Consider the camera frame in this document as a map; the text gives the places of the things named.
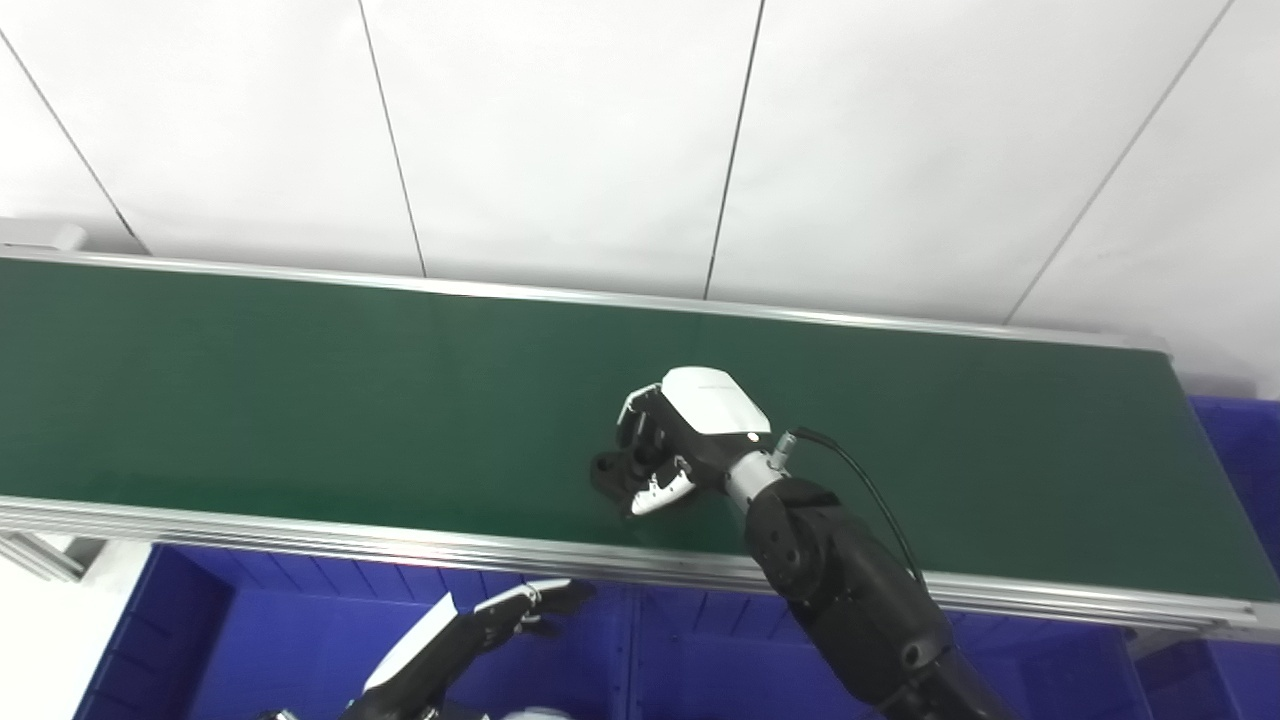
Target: blue plastic bin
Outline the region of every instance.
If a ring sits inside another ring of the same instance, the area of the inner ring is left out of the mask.
[[[445,591],[467,609],[522,580],[157,547],[77,717],[250,720],[288,707],[303,720],[329,720]],[[598,587],[561,623],[559,637],[516,637],[481,656],[451,700],[497,717],[548,706],[581,720],[849,720],[865,711],[776,597]],[[1149,719],[1117,629],[983,615],[954,621],[974,664],[1028,720]]]

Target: robotic arm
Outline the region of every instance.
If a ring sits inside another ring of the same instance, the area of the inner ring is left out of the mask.
[[[728,495],[769,584],[845,688],[888,720],[1011,720],[924,587],[831,491],[788,475],[795,437],[771,455],[769,432],[727,373],[676,368],[627,397],[621,450],[593,460],[591,483],[626,515]]]
[[[465,614],[445,594],[383,657],[364,694],[338,720],[445,720],[444,693],[476,656],[517,633],[554,633],[543,615],[575,612],[593,594],[595,588],[580,580],[535,580]],[[529,711],[520,717],[553,716]]]

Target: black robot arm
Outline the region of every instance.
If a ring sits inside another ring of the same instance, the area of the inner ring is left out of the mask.
[[[728,495],[769,585],[855,698],[888,720],[1015,717],[955,647],[923,580],[835,493],[786,473],[794,438],[762,450],[769,421],[727,373],[671,370],[627,397],[617,430],[621,450],[593,460],[593,484],[625,515]]]

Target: black cable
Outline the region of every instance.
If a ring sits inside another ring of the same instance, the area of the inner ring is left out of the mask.
[[[893,538],[897,539],[897,546],[902,550],[902,557],[906,559],[906,566],[911,570],[911,575],[915,577],[915,582],[928,592],[928,585],[924,584],[924,573],[920,571],[920,564],[915,560],[915,553],[911,552],[911,544],[906,542],[906,534],[902,533],[902,527],[897,524],[897,518],[893,516],[893,511],[888,509],[888,503],[884,502],[884,497],[881,496],[879,489],[876,488],[876,483],[872,482],[872,477],[867,474],[867,470],[852,459],[851,455],[845,452],[845,448],[840,447],[840,443],[835,439],[819,433],[818,430],[810,430],[805,427],[792,428],[790,432],[799,439],[806,439],[809,442],[815,442],[827,450],[835,452],[844,460],[854,473],[858,479],[863,482],[867,487],[867,492],[872,495],[872,500],[879,507],[881,514],[884,515],[884,520],[888,523],[888,528],[893,532]]]

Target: white wall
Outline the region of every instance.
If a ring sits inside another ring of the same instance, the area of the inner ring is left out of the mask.
[[[1193,389],[1280,396],[1268,0],[774,0],[756,37],[759,10],[0,0],[49,102],[0,53],[0,214],[128,238],[118,208],[157,255],[1156,334]]]

